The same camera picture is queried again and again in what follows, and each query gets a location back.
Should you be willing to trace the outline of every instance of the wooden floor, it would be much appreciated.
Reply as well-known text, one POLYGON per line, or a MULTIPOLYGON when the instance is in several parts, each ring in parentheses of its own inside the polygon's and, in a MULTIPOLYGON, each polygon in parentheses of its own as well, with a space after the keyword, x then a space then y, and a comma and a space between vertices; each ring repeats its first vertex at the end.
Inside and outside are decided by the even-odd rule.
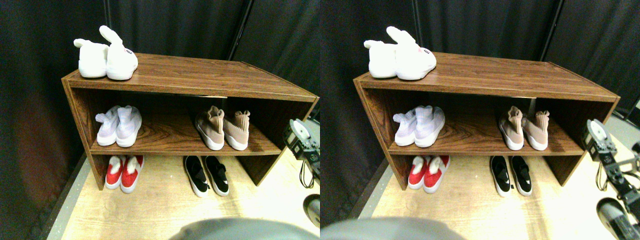
MULTIPOLYGON (((617 160, 633 155, 618 146, 617 160)), ((598 163, 589 156, 561 187, 542 157, 525 157, 531 169, 533 192, 498 195, 489 169, 489 157, 455 157, 435 194, 402 191, 392 177, 373 218, 407 216, 442 221, 466 239, 613 239, 596 214, 596 204, 614 197, 612 187, 595 185, 598 163)), ((510 170, 512 184, 513 172, 510 170)))
POLYGON ((319 235, 302 203, 319 194, 318 184, 305 189, 298 180, 301 161, 286 153, 256 187, 235 157, 220 157, 227 167, 228 196, 213 190, 199 198, 191 189, 182 158, 151 156, 136 189, 99 191, 89 173, 63 239, 168 239, 183 226, 222 217, 260 218, 297 225, 319 235))

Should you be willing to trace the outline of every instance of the camera equipment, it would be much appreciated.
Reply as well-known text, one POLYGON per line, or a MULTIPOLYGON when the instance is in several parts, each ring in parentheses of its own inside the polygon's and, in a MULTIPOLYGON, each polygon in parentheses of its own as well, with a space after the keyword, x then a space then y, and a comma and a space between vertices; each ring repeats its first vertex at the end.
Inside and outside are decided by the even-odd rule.
POLYGON ((582 137, 583 147, 589 152, 594 161, 600 161, 600 168, 596 176, 596 184, 602 191, 606 190, 607 183, 611 183, 618 193, 618 200, 622 200, 623 206, 618 200, 604 198, 598 202, 596 211, 602 224, 617 239, 640 239, 640 227, 638 224, 632 225, 629 222, 627 213, 631 213, 636 221, 640 216, 640 194, 636 187, 631 185, 625 175, 640 179, 636 172, 640 170, 640 143, 636 143, 632 150, 634 158, 616 162, 614 156, 618 152, 611 140, 611 135, 604 125, 598 120, 587 120, 587 126, 582 137), (632 164, 632 169, 627 172, 620 170, 620 166, 632 164), (604 185, 600 185, 600 170, 604 169, 607 180, 604 185))

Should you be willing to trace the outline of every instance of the wood grain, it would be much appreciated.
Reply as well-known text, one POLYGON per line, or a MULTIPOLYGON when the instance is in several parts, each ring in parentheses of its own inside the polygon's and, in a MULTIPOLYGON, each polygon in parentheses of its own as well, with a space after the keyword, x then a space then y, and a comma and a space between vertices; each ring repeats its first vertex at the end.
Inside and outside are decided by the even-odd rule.
MULTIPOLYGON (((619 150, 618 160, 633 156, 617 140, 614 142, 619 150)), ((598 219, 595 207, 602 198, 616 198, 616 192, 612 188, 598 190, 598 163, 589 156, 585 158, 571 180, 561 187, 546 164, 549 161, 525 157, 531 169, 531 196, 512 189, 503 198, 496 192, 489 157, 454 157, 436 193, 403 191, 391 178, 372 217, 441 221, 465 239, 613 239, 598 219)), ((513 182, 513 172, 510 170, 509 174, 513 182)))
POLYGON ((278 155, 281 151, 251 124, 247 149, 238 151, 225 142, 222 149, 213 151, 204 144, 189 116, 160 114, 142 116, 142 127, 131 147, 123 148, 116 143, 100 146, 97 142, 91 147, 92 154, 106 155, 259 156, 278 155))
POLYGON ((446 113, 445 125, 435 143, 426 148, 415 144, 400 147, 395 142, 389 154, 398 155, 473 155, 473 156, 581 156, 584 150, 555 123, 549 121, 548 147, 539 151, 525 139, 522 149, 514 151, 504 143, 493 113, 446 113))
POLYGON ((357 78, 362 88, 614 102, 616 95, 551 63, 434 52, 438 65, 418 81, 357 78))
POLYGON ((130 80, 67 76, 72 88, 137 92, 217 95, 314 102, 312 93, 251 65, 236 61, 205 60, 136 54, 138 69, 130 80))
POLYGON ((360 100, 401 189, 413 155, 548 156, 564 185, 582 159, 579 145, 586 119, 607 120, 620 97, 552 63, 434 53, 438 66, 424 79, 375 79, 369 73, 354 79, 360 100), (507 148, 497 126, 510 106, 526 112, 531 99, 538 111, 551 112, 549 146, 518 151, 507 148), (399 147, 399 127, 392 118, 416 106, 438 106, 445 126, 434 145, 399 147))
POLYGON ((273 167, 259 188, 236 158, 219 160, 227 168, 228 196, 218 196, 210 189, 206 197, 197 197, 179 156, 149 156, 131 194, 120 189, 99 191, 93 177, 88 176, 62 238, 169 239, 183 226, 211 218, 281 221, 319 235, 302 203, 308 195, 320 194, 320 186, 305 189, 300 184, 301 161, 291 152, 273 167))

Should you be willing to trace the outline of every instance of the dark fabric backdrop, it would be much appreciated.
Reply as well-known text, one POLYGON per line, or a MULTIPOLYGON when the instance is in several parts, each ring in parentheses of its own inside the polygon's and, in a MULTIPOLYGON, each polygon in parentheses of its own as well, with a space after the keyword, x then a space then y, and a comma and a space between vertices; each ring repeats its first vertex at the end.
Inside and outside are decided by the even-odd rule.
POLYGON ((640 1, 565 1, 545 61, 618 94, 625 113, 640 97, 640 1))
POLYGON ((367 183, 384 160, 380 144, 353 86, 368 71, 365 40, 394 43, 387 26, 407 30, 436 52, 538 60, 556 5, 552 1, 350 1, 325 3, 321 28, 327 40, 323 65, 323 223, 347 218, 367 200, 367 183))
POLYGON ((48 232, 84 152, 60 79, 77 69, 75 38, 102 38, 104 6, 3 1, 0 9, 0 239, 27 239, 48 232))

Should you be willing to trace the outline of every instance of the sneaker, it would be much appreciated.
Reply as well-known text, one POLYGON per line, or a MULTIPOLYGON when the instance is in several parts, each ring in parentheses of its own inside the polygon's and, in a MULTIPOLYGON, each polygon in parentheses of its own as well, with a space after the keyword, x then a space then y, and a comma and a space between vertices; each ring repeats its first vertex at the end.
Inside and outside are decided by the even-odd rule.
POLYGON ((534 121, 528 118, 522 119, 522 129, 527 134, 529 144, 535 150, 547 149, 549 133, 547 127, 549 126, 549 111, 537 112, 534 121))
POLYGON ((120 106, 109 109, 107 113, 95 115, 95 120, 102 123, 98 130, 98 136, 96 137, 98 145, 109 146, 116 142, 116 129, 120 123, 118 108, 120 108, 120 106))
POLYGON ((433 145, 444 127, 444 112, 438 107, 419 106, 415 108, 415 117, 417 119, 415 145, 418 147, 433 145))
POLYGON ((489 165, 491 166, 495 189, 498 190, 500 196, 507 196, 511 190, 507 161, 502 156, 492 156, 489 165))
POLYGON ((207 165, 209 177, 213 181, 213 190, 220 196, 227 196, 229 194, 229 183, 225 175, 227 171, 225 165, 220 163, 215 156, 207 156, 204 162, 207 165))
POLYGON ((372 77, 396 76, 396 44, 367 40, 364 47, 369 50, 369 73, 372 77))
POLYGON ((124 169, 125 156, 111 156, 107 175, 104 176, 104 186, 108 189, 116 189, 122 181, 122 170, 124 169))
POLYGON ((191 188, 193 188, 196 196, 201 198, 207 196, 209 184, 207 183, 207 176, 204 173, 202 164, 200 164, 200 158, 197 156, 185 156, 184 169, 187 171, 191 188))
POLYGON ((402 80, 419 80, 436 67, 436 57, 429 49, 418 46, 406 31, 388 27, 387 33, 398 43, 396 74, 402 80))
POLYGON ((122 172, 122 183, 120 189, 124 193, 131 193, 136 188, 140 172, 145 167, 144 156, 129 156, 124 164, 126 169, 122 172))
POLYGON ((400 123, 395 137, 396 144, 401 147, 411 145, 415 141, 415 127, 418 124, 415 109, 406 114, 395 114, 394 121, 400 123))
POLYGON ((507 113, 500 117, 500 132, 504 136, 504 142, 511 150, 520 150, 524 146, 524 135, 522 134, 522 112, 515 106, 511 107, 507 113))
POLYGON ((111 42, 107 53, 107 77, 113 80, 129 80, 138 68, 138 58, 122 45, 122 39, 107 26, 100 27, 100 34, 111 42))
POLYGON ((424 173, 424 186, 427 193, 435 193, 440 187, 444 173, 449 169, 449 156, 433 156, 429 163, 429 170, 424 173))
POLYGON ((196 116, 196 129, 200 133, 204 144, 211 150, 217 151, 225 146, 225 133, 222 130, 224 117, 225 112, 216 106, 211 106, 210 110, 196 116))
POLYGON ((524 158, 520 156, 509 157, 511 168, 516 179, 516 186, 520 194, 524 196, 531 195, 531 177, 529 176, 529 166, 525 163, 524 158))
POLYGON ((137 108, 126 106, 118 108, 120 123, 116 129, 116 142, 120 147, 131 147, 136 142, 138 130, 142 126, 142 116, 137 108))
POLYGON ((237 111, 233 119, 223 119, 222 130, 225 132, 225 139, 238 151, 246 149, 249 144, 249 114, 249 111, 237 111))
POLYGON ((78 38, 74 46, 80 48, 78 71, 83 77, 104 77, 107 75, 107 52, 109 46, 96 44, 89 40, 78 38))
POLYGON ((411 166, 411 171, 409 172, 409 188, 418 190, 424 186, 424 172, 427 170, 426 165, 429 164, 429 160, 431 160, 430 156, 425 156, 424 158, 415 156, 413 158, 413 166, 411 166))

